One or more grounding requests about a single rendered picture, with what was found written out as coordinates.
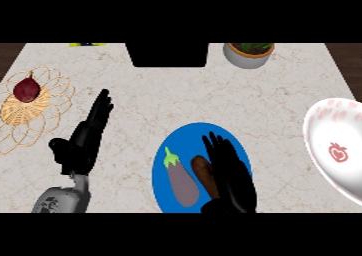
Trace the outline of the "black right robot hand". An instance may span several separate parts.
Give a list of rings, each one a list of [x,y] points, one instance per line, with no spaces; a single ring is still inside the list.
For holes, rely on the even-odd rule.
[[[214,133],[202,136],[213,167],[219,197],[204,204],[202,213],[254,213],[257,191],[247,165],[228,139]]]

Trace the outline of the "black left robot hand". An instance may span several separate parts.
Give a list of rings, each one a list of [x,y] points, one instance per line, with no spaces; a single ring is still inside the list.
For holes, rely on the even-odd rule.
[[[87,175],[90,173],[112,109],[109,90],[104,89],[95,100],[87,119],[80,122],[71,138],[50,140],[49,147],[53,151],[55,161],[62,165],[62,175]]]

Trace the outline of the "brown sweet potato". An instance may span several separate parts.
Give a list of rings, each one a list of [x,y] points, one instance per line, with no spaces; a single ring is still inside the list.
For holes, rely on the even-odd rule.
[[[191,165],[198,180],[207,190],[207,193],[210,197],[216,199],[219,197],[219,190],[214,180],[211,163],[201,155],[197,155],[191,161]]]

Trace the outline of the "blue round plate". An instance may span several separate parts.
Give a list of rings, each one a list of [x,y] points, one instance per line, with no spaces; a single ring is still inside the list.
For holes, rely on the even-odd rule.
[[[200,213],[201,207],[211,200],[191,163],[195,156],[208,159],[202,136],[210,133],[231,141],[239,159],[251,168],[239,140],[223,127],[197,122],[177,128],[163,141],[152,165],[154,194],[164,213]]]

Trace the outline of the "white bowl with red print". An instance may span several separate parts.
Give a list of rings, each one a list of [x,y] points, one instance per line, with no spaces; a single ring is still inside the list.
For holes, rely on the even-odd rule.
[[[303,135],[322,176],[362,206],[362,103],[346,98],[321,100],[306,113]]]

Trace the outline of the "purple eggplant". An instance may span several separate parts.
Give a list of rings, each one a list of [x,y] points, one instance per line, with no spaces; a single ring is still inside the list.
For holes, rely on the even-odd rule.
[[[166,148],[164,166],[176,199],[183,207],[192,207],[200,199],[197,181],[182,164],[179,155],[170,151],[170,148]]]

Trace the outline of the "woven wicker placemat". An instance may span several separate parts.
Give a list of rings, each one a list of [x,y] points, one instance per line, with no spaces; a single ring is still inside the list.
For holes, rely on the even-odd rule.
[[[22,102],[13,94],[18,83],[25,79],[40,85],[40,94]],[[0,155],[6,156],[18,147],[31,147],[43,134],[50,133],[61,117],[73,105],[75,87],[71,78],[46,66],[21,70],[0,82]]]

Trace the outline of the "dark red onion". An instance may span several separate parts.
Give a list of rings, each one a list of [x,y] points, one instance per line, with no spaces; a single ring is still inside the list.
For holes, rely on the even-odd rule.
[[[36,82],[36,80],[28,77],[25,78],[15,86],[13,88],[13,95],[15,98],[24,102],[24,103],[30,103],[31,101],[36,100],[36,98],[40,95],[40,85]]]

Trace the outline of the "black box appliance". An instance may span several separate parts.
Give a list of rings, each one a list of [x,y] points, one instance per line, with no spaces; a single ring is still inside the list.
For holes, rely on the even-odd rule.
[[[207,64],[208,43],[127,43],[126,48],[139,68],[201,68]]]

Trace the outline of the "potted plant in white pot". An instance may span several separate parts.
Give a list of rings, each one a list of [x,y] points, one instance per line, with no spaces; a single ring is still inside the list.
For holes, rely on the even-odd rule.
[[[260,54],[244,52],[232,43],[223,45],[223,53],[228,61],[242,69],[260,68],[266,64],[273,50],[275,44],[270,44],[266,51]]]

